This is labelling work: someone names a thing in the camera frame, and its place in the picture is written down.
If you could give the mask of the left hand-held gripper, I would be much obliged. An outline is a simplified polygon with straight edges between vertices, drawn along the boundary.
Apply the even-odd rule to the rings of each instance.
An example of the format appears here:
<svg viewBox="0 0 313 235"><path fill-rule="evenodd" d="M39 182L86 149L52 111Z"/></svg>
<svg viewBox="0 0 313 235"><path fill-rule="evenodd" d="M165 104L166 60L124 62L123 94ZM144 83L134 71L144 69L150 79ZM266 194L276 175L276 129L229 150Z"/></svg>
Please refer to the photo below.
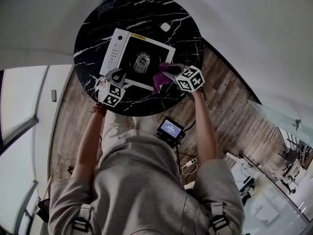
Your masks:
<svg viewBox="0 0 313 235"><path fill-rule="evenodd" d="M107 106L115 107L123 98L126 74L122 69L113 69L106 76L102 76L95 87L95 97L97 102Z"/></svg>

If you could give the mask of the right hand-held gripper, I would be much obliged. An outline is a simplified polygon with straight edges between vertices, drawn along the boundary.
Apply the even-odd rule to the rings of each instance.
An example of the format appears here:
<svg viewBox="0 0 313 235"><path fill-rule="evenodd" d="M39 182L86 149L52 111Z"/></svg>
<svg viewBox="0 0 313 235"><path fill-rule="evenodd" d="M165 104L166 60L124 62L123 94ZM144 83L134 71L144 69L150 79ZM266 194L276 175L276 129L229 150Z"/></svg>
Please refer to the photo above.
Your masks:
<svg viewBox="0 0 313 235"><path fill-rule="evenodd" d="M173 80L182 91L195 92L204 84L202 72L195 66L164 63L164 67L170 69L172 74L166 71L162 73Z"/></svg>

